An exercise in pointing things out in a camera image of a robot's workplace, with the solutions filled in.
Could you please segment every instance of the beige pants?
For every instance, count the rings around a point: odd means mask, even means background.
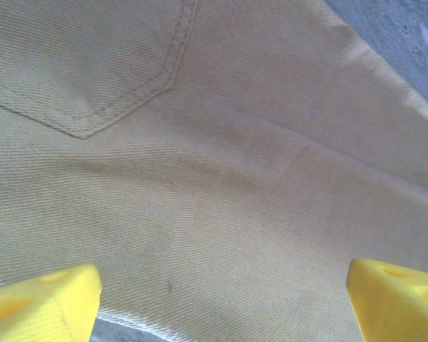
[[[172,341],[361,341],[428,271],[428,105],[322,0],[0,1],[0,284],[84,262]]]

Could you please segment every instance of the yellow plastic object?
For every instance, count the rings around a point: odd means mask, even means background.
[[[101,280],[80,265],[0,288],[0,342],[88,342]]]
[[[354,259],[347,291],[366,342],[428,342],[428,273]]]

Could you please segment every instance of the back pocket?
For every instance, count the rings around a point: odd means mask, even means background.
[[[171,88],[196,1],[0,1],[0,106],[87,138]]]

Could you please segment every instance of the khaki fabric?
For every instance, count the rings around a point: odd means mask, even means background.
[[[428,271],[428,104],[321,0],[0,1],[0,284],[93,262],[171,341],[361,341]]]

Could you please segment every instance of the concrete floor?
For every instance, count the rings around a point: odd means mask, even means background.
[[[428,100],[428,0],[327,0],[328,4]],[[91,342],[163,342],[97,320]]]

